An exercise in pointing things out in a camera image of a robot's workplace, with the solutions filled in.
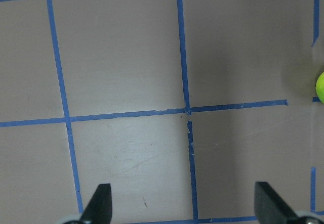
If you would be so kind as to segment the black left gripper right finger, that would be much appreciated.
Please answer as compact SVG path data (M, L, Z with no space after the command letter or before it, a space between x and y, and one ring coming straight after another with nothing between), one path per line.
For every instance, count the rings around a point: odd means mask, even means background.
M268 182L255 182L254 213L261 224L299 223L299 217Z

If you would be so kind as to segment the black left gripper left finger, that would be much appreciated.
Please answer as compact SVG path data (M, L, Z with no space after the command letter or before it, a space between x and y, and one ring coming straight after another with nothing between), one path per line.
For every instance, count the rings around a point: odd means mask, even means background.
M81 215L80 223L109 224L112 220L110 184L99 184Z

